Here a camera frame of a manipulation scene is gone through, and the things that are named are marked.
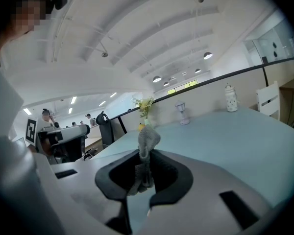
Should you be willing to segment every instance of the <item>ceiling light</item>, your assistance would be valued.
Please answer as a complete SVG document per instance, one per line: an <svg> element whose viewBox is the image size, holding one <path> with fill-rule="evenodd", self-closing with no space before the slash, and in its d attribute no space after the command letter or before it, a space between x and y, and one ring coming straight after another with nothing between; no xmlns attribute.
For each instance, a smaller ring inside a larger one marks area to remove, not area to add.
<svg viewBox="0 0 294 235"><path fill-rule="evenodd" d="M154 78L153 78L153 83L157 83L157 82L159 82L161 80L161 77L159 77L159 76L155 76Z"/></svg>
<svg viewBox="0 0 294 235"><path fill-rule="evenodd" d="M28 110L28 108L24 109L24 111L27 113L27 115L31 115L31 112Z"/></svg>
<svg viewBox="0 0 294 235"><path fill-rule="evenodd" d="M106 101L103 101L99 106L103 105Z"/></svg>
<svg viewBox="0 0 294 235"><path fill-rule="evenodd" d="M211 58L212 56L213 56L213 55L212 55L211 52L206 52L206 53L204 54L204 59Z"/></svg>
<svg viewBox="0 0 294 235"><path fill-rule="evenodd" d="M77 98L77 96L74 96L74 97L72 98L71 104L74 104L74 103L75 103L76 98Z"/></svg>

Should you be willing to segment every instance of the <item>ceiling beam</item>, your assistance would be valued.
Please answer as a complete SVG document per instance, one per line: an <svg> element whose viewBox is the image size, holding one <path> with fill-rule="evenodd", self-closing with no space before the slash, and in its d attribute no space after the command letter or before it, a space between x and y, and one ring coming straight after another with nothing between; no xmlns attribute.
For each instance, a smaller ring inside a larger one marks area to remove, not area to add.
<svg viewBox="0 0 294 235"><path fill-rule="evenodd" d="M149 2L151 0L130 0L130 3L122 7L120 10L116 11L110 19L107 21L103 28L104 32L109 32L118 22L120 22L126 15L133 12L138 7L142 6L143 4ZM91 39L89 46L97 47L100 41L104 36L100 34L94 34L93 38ZM87 50L87 52L84 55L85 61L88 61L90 56L92 55L92 50Z"/></svg>
<svg viewBox="0 0 294 235"><path fill-rule="evenodd" d="M172 63L174 63L174 62L176 62L176 61L178 61L178 60L180 60L182 58L188 57L188 56L190 56L192 54L195 54L197 52L204 51L204 50L207 50L207 49L208 49L208 46L202 46L202 47L197 47L197 48L192 49L191 52L188 50L188 51L176 56L175 58L170 59L168 62L164 62L164 63L162 63L161 65L159 65L159 66L157 66L155 68L151 68L151 69L147 70L146 72L141 74L141 78L144 78L147 75L150 75L150 74L154 73L155 71L162 70L166 66L168 66L168 65L170 65L170 64L172 64Z"/></svg>
<svg viewBox="0 0 294 235"><path fill-rule="evenodd" d="M211 7L203 7L200 10L200 15L210 15L210 14L215 14L218 13L218 8L216 6L211 6ZM148 39L149 37L153 36L154 34L160 32L161 30L164 30L165 28L168 28L174 24L192 19L196 17L196 13L190 13L189 11L180 14L178 16L174 16L172 18L169 18L168 20L162 22L160 24L160 27L158 25L154 25L152 28L146 30L143 32L141 35L137 36L133 41L130 42L130 48L121 48L121 50L116 54L117 57L113 57L111 59L111 63L115 65L120 58L124 57L126 54L128 54L131 50L133 50L137 45Z"/></svg>
<svg viewBox="0 0 294 235"><path fill-rule="evenodd" d="M139 69L144 63L146 62L150 62L152 59L162 55L163 53L175 48L175 47L178 47L184 43L187 43L189 41L193 41L194 39L197 39L197 38L201 38L201 37L204 37L204 36L209 36L209 35L213 35L213 31L212 29L208 29L208 30L205 30L205 31L201 31L201 32L197 32L195 33L195 37L193 38L193 34L191 35L188 35L188 36L183 36L182 38L176 40L175 42L169 44L169 46L163 46L161 47L160 49L154 51L152 54L148 55L146 57L147 60L141 60L139 61L138 63L136 63L135 65L133 65L132 67L129 68L129 71L130 72L134 72L136 71L137 69Z"/></svg>

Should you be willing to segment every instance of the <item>office chair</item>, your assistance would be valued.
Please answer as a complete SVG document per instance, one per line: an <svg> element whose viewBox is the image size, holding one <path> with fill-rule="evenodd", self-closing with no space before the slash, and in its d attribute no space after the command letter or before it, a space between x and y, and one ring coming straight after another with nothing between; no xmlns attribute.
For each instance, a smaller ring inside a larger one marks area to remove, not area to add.
<svg viewBox="0 0 294 235"><path fill-rule="evenodd" d="M114 143L112 124L108 116L103 111L96 118L102 138L103 149Z"/></svg>
<svg viewBox="0 0 294 235"><path fill-rule="evenodd" d="M274 84L257 90L256 93L258 111L268 116L278 112L278 120L280 120L280 93L278 82L275 81Z"/></svg>

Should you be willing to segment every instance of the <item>black office chair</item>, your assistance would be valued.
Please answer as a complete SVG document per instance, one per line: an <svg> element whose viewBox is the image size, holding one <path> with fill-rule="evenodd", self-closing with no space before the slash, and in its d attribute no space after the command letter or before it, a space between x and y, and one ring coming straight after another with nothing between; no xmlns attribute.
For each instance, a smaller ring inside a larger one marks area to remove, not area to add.
<svg viewBox="0 0 294 235"><path fill-rule="evenodd" d="M85 138L89 132L90 128L88 125L79 125L47 132L46 135L51 144L51 150L53 153L52 157L55 159L55 161L49 160L49 163L62 164L74 162L81 157L86 156Z"/></svg>
<svg viewBox="0 0 294 235"><path fill-rule="evenodd" d="M103 149L114 143L112 124L108 116L103 111L96 118L102 138Z"/></svg>

